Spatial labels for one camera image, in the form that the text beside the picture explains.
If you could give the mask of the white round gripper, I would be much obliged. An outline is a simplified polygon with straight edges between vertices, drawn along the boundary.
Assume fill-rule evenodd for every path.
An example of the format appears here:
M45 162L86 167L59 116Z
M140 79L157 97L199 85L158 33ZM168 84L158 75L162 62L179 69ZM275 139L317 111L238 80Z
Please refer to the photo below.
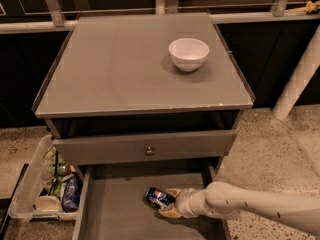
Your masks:
M163 209L159 209L158 213L166 218L196 218L197 215L192 211L190 205L191 194L195 191L194 188L179 189L170 188L166 189L165 192L176 198L175 206L168 206Z

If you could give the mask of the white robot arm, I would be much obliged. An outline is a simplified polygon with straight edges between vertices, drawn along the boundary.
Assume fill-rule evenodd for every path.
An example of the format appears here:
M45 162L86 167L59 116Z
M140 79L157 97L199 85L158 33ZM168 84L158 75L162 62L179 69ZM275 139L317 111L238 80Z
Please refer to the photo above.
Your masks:
M215 181L205 189L168 189L176 200L158 212L168 218L234 219L245 211L319 238L320 197L247 190Z

